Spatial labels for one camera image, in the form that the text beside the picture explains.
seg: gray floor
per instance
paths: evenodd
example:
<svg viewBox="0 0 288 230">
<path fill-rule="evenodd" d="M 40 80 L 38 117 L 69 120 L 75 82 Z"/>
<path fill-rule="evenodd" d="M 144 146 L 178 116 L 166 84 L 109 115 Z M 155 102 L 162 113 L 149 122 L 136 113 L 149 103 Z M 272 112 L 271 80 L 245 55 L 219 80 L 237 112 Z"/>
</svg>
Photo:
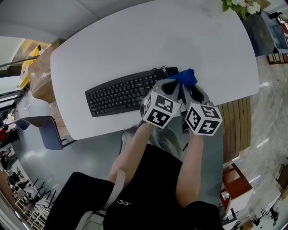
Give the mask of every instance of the gray floor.
<svg viewBox="0 0 288 230">
<path fill-rule="evenodd" d="M 48 103 L 33 98 L 30 91 L 19 102 L 16 117 L 50 115 Z M 181 134 L 180 118 L 174 118 L 169 126 L 175 131 L 182 147 L 188 136 Z M 44 148 L 39 130 L 30 126 L 19 132 L 20 141 L 14 150 L 32 181 L 45 181 L 45 189 L 58 194 L 72 172 L 106 179 L 121 146 L 121 132 L 79 140 L 61 151 Z M 202 163 L 201 200 L 218 204 L 221 189 L 223 144 L 219 129 L 213 137 L 205 139 Z"/>
</svg>

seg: gray chair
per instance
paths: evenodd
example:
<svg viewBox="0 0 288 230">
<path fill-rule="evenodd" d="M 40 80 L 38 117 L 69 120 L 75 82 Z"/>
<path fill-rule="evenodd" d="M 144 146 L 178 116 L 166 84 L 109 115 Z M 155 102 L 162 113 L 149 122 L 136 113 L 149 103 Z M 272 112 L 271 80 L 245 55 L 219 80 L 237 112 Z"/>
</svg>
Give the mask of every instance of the gray chair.
<svg viewBox="0 0 288 230">
<path fill-rule="evenodd" d="M 61 140 L 55 120 L 51 116 L 24 117 L 14 121 L 14 123 L 21 130 L 26 130 L 30 125 L 38 127 L 46 149 L 62 150 L 75 142 L 73 140 L 67 144 L 62 144 L 66 139 Z"/>
</svg>

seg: black shirt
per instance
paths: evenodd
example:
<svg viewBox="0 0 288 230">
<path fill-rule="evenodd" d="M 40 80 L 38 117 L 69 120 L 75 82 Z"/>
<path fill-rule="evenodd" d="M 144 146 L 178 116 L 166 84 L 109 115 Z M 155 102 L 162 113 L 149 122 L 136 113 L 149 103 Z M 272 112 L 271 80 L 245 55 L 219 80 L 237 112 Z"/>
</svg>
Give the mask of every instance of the black shirt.
<svg viewBox="0 0 288 230">
<path fill-rule="evenodd" d="M 147 145 L 132 181 L 108 208 L 104 229 L 222 230 L 216 206 L 197 201 L 182 209 L 177 203 L 175 192 L 181 165 L 171 154 Z M 73 173 L 53 205 L 46 228 L 60 229 L 60 220 L 66 219 L 63 213 L 68 212 L 69 223 L 65 221 L 64 226 L 75 229 L 85 212 L 106 204 L 113 186 L 109 181 Z"/>
</svg>

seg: yellow object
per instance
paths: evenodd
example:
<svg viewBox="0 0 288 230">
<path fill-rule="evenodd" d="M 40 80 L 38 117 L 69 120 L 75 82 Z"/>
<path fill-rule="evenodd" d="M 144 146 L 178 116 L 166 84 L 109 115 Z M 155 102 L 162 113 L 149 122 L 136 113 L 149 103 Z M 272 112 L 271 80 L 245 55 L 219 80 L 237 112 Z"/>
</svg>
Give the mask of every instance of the yellow object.
<svg viewBox="0 0 288 230">
<path fill-rule="evenodd" d="M 29 53 L 30 57 L 37 56 L 39 54 L 39 46 L 37 46 L 31 53 Z M 21 90 L 25 88 L 25 86 L 29 83 L 29 72 L 28 68 L 33 64 L 36 59 L 25 61 L 22 64 L 21 75 L 20 75 L 20 88 Z"/>
</svg>

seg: wooden slat wall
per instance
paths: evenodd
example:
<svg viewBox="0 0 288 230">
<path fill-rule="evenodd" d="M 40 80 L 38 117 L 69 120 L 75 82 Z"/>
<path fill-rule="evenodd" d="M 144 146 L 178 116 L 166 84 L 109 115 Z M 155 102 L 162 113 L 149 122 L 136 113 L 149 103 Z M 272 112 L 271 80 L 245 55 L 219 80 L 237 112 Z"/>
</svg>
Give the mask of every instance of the wooden slat wall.
<svg viewBox="0 0 288 230">
<path fill-rule="evenodd" d="M 224 163 L 239 156 L 251 144 L 250 98 L 228 102 L 219 106 L 223 118 Z"/>
</svg>

